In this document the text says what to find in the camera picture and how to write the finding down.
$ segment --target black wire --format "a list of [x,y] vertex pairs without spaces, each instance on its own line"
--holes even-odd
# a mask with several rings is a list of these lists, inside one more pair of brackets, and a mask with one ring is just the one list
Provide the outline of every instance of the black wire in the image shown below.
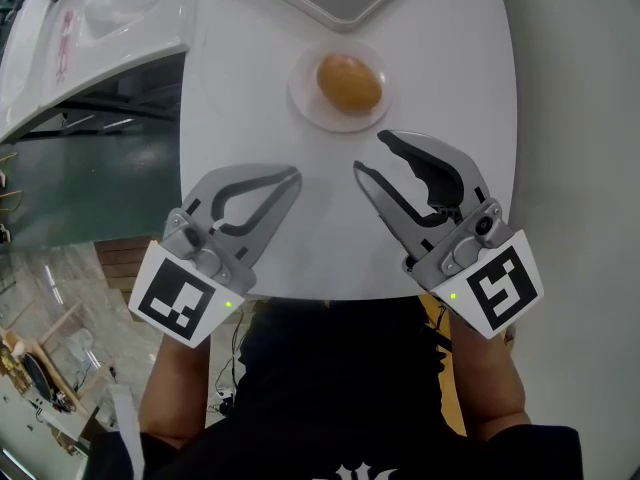
[[82,387],[82,385],[84,384],[84,381],[87,380],[87,375],[89,374],[89,370],[91,369],[91,364],[89,364],[89,366],[87,366],[87,369],[84,371],[84,374],[82,376],[82,380],[78,383],[78,374],[82,373],[82,371],[78,370],[76,372],[76,383],[73,386],[73,390],[77,393],[78,390]]
[[442,323],[442,317],[444,316],[447,308],[444,306],[440,306],[440,314],[438,315],[438,321],[436,322],[436,331],[440,330],[440,324]]
[[240,345],[238,345],[238,348],[236,349],[236,351],[240,350],[242,348],[242,344],[244,343],[244,339],[247,337],[247,333],[245,332],[242,335],[242,339],[240,340]]
[[216,379],[216,383],[214,384],[214,388],[216,390],[216,393],[220,393],[218,391],[218,382],[220,382],[220,378],[222,377],[222,374],[225,372],[225,370],[227,369],[227,367],[229,366],[229,364],[231,363],[231,360],[233,359],[233,357],[230,357],[229,360],[227,361],[227,364],[224,365],[224,368],[220,371],[220,375],[218,375],[218,378]]
[[231,338],[231,380],[233,381],[233,388],[238,391],[238,383],[236,382],[236,341],[238,339],[238,331],[240,330],[240,324],[244,318],[244,311],[240,310],[240,319],[238,325],[236,325],[235,331],[233,331],[233,337]]

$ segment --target white table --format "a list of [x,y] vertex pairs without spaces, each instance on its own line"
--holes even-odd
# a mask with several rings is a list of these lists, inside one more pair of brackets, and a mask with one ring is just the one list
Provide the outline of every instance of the white table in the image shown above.
[[[183,81],[182,192],[209,170],[244,162],[297,166],[297,202],[255,266],[257,295],[400,297],[422,290],[406,255],[356,185],[352,164],[380,170],[419,210],[427,191],[375,137],[383,128],[438,137],[468,153],[491,195],[511,204],[517,102],[502,0],[392,0],[353,36],[378,51],[396,85],[373,128],[333,135],[299,115],[287,80],[300,55],[335,34],[281,0],[198,0]],[[264,193],[230,203],[237,223]]]

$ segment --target white plate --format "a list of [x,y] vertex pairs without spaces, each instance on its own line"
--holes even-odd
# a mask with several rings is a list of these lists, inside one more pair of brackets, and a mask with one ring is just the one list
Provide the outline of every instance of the white plate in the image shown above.
[[[316,71],[330,54],[350,55],[364,62],[382,86],[380,102],[366,115],[348,115],[336,109],[322,94]],[[320,43],[302,54],[289,78],[289,93],[298,110],[316,126],[337,133],[364,130],[378,122],[393,99],[389,73],[380,55],[371,47],[353,39],[336,39]]]

